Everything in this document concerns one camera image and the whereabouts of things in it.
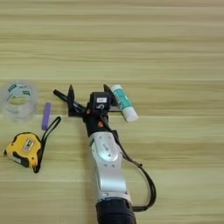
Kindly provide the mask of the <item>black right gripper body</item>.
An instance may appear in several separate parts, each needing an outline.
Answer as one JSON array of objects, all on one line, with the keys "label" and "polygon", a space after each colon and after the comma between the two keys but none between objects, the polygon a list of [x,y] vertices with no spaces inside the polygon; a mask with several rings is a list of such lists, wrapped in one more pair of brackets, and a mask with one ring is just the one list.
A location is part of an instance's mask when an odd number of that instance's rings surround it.
[{"label": "black right gripper body", "polygon": [[108,112],[120,112],[120,109],[112,107],[110,109],[97,110],[94,114],[91,108],[70,108],[68,115],[80,117],[86,125],[87,135],[90,137],[95,132],[111,132]]}]

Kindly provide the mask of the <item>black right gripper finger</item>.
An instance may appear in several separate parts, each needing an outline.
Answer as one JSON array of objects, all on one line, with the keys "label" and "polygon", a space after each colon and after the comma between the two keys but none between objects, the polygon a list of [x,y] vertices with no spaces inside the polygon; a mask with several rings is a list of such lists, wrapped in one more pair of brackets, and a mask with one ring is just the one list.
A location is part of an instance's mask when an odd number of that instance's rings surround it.
[{"label": "black right gripper finger", "polygon": [[114,93],[112,92],[112,90],[110,89],[110,87],[106,84],[103,84],[103,88],[104,88],[104,92],[107,92],[110,96],[110,104],[111,106],[113,107],[116,107],[118,104],[117,104],[117,100],[116,100],[116,97],[114,95]]},{"label": "black right gripper finger", "polygon": [[67,105],[69,111],[74,110],[74,88],[72,85],[70,85],[68,89],[68,94],[67,94]]}]

